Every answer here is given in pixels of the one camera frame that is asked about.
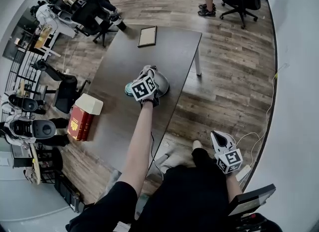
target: wooden floor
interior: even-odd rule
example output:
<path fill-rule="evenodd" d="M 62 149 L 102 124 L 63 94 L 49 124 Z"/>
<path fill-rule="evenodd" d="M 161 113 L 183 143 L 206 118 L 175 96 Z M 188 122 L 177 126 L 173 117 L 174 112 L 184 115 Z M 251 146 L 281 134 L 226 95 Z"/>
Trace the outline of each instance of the wooden floor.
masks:
<path fill-rule="evenodd" d="M 197 15 L 198 5 L 203 0 L 110 1 L 123 11 L 126 24 L 180 27 L 203 33 L 200 42 L 202 77 L 196 76 L 193 65 L 158 157 L 169 154 L 167 164 L 192 166 L 191 146 L 194 140 L 200 140 L 213 155 L 211 130 L 229 133 L 237 141 L 250 132 L 264 133 L 275 68 L 274 35 L 265 0 L 262 0 L 261 9 L 255 12 L 258 22 L 246 17 L 246 30 L 240 28 L 238 14 L 219 19 L 221 13 L 231 9 L 222 7 L 220 1 L 215 1 L 216 17 L 209 18 Z M 107 47 L 114 36 L 115 33 L 108 34 Z M 107 50 L 95 45 L 92 39 L 81 34 L 70 41 L 67 36 L 59 37 L 53 50 L 62 56 L 49 58 L 50 64 L 59 69 L 64 64 L 64 69 L 70 69 L 70 74 L 79 77 L 80 81 L 92 80 Z M 45 74 L 41 76 L 41 84 L 57 87 L 57 82 Z M 60 116 L 66 117 L 50 107 L 47 117 Z M 252 162 L 250 152 L 256 140 L 256 136 L 249 135 L 240 142 L 238 147 L 244 164 Z M 252 152 L 254 160 L 259 148 L 260 144 L 257 144 Z M 63 148 L 62 156 L 63 172 L 83 194 L 84 201 L 95 201 L 103 192 L 113 168 L 99 157 L 94 157 L 80 143 L 72 142 Z M 159 184 L 160 176 L 154 176 L 153 180 L 145 182 L 144 192 L 151 194 Z"/>

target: dark wooden table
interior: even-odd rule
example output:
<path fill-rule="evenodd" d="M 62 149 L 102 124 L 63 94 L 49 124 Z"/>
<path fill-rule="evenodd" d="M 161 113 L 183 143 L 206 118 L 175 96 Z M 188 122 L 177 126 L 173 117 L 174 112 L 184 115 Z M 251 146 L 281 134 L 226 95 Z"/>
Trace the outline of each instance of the dark wooden table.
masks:
<path fill-rule="evenodd" d="M 124 93 L 127 83 L 136 79 L 145 65 L 156 65 L 169 81 L 169 92 L 160 98 L 153 113 L 155 156 L 173 115 L 190 67 L 199 66 L 201 32 L 158 27 L 156 45 L 138 48 L 140 31 L 147 25 L 129 25 L 119 31 L 111 43 L 91 83 L 89 95 L 104 102 L 95 116 L 85 147 L 121 171 L 141 107 L 134 97 Z"/>

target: power strip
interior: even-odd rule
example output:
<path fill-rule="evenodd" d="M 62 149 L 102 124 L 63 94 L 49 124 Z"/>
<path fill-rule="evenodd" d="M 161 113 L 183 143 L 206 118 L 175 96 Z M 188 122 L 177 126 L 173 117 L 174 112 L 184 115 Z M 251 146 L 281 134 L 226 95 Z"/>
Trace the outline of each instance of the power strip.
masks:
<path fill-rule="evenodd" d="M 237 181 L 241 181 L 245 176 L 250 172 L 251 167 L 249 165 L 244 166 L 242 170 L 239 171 L 239 173 L 236 175 Z"/>

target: white robot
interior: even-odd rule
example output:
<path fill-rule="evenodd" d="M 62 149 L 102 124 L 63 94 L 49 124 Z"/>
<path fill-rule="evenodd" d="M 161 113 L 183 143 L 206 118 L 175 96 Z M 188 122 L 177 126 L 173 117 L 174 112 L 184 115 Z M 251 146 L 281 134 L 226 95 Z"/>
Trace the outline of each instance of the white robot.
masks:
<path fill-rule="evenodd" d="M 240 150 L 236 149 L 233 138 L 220 131 L 212 131 L 210 137 L 216 152 L 217 165 L 222 172 L 228 174 L 240 169 L 243 158 Z"/>

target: red book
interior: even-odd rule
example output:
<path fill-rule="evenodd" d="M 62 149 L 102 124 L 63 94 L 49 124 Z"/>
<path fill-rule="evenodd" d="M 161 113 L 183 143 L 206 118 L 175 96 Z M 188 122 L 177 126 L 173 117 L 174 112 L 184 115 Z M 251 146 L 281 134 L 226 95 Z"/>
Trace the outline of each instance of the red book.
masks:
<path fill-rule="evenodd" d="M 89 113 L 74 105 L 68 126 L 68 134 L 75 140 L 81 141 Z"/>
<path fill-rule="evenodd" d="M 85 142 L 88 139 L 88 135 L 89 135 L 89 131 L 90 131 L 90 127 L 91 127 L 92 121 L 93 121 L 93 117 L 94 117 L 93 114 L 89 114 L 88 115 L 88 119 L 86 121 L 86 124 L 85 124 L 85 127 L 84 127 L 84 132 L 83 132 L 83 135 L 82 135 L 82 140 L 81 140 L 82 142 Z"/>

